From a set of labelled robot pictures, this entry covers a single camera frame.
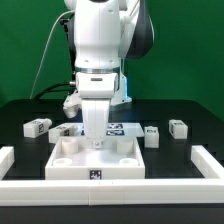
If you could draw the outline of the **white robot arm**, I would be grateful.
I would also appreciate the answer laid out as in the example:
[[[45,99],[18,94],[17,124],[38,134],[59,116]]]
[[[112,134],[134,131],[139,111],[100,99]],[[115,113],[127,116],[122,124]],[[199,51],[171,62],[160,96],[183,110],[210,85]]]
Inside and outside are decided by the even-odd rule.
[[[145,0],[64,0],[74,13],[68,22],[68,41],[75,53],[74,93],[64,102],[72,118],[82,111],[84,134],[95,148],[106,136],[109,110],[131,101],[124,59],[147,54],[154,29]]]

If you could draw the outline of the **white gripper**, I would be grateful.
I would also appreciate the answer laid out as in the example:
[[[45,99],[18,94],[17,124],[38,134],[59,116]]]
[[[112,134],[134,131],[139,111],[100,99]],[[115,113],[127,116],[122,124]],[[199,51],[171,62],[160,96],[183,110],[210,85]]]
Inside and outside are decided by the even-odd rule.
[[[118,74],[90,74],[78,72],[76,87],[82,100],[84,133],[88,139],[96,138],[96,147],[101,148],[106,136],[110,101],[117,90]],[[90,99],[104,99],[96,102]]]

